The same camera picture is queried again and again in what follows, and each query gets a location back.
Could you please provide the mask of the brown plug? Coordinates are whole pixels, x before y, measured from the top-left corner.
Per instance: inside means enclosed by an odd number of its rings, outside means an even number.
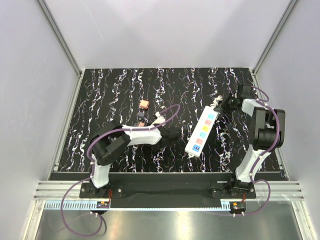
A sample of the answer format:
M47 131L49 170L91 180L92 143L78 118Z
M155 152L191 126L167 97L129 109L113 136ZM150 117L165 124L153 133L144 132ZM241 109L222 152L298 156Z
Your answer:
M137 123L137 127L144 127L146 124L142 121Z

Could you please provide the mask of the white power strip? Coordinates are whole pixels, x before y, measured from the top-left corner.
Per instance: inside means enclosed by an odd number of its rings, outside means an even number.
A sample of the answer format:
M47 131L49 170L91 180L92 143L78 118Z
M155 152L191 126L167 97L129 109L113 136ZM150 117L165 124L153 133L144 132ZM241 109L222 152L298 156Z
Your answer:
M214 111L211 106L204 108L184 149L189 157L200 157L217 116L218 112Z

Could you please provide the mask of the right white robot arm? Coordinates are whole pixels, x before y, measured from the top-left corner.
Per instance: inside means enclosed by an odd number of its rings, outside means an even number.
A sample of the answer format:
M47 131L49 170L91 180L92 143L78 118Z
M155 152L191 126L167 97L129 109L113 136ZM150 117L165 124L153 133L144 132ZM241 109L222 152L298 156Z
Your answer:
M286 112L270 107L265 101L229 96L216 108L224 114L241 111L250 117L249 149L235 170L235 181L227 185L228 195L239 198L245 192L243 184L253 183L260 166L285 140Z

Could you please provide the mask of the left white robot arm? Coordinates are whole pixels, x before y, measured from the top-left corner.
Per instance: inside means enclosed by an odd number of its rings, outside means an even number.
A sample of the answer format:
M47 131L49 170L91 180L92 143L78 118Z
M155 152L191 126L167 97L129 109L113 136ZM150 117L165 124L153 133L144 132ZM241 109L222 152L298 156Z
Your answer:
M111 165L125 153L127 147L147 145L161 150L173 145L180 136L180 129L167 129L163 123L127 126L117 120L111 121L93 135L87 149L87 157L93 162L90 192L97 198L103 198L108 193Z

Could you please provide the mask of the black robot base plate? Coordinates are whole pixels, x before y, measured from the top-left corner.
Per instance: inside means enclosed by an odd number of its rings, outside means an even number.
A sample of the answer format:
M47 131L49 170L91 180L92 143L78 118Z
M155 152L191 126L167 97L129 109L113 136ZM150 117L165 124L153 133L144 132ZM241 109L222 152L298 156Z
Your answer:
M50 183L66 184L65 200L111 198L114 209L213 209L221 200L258 198L258 184L238 183L233 173L112 172L109 183L95 187L88 173L53 173Z

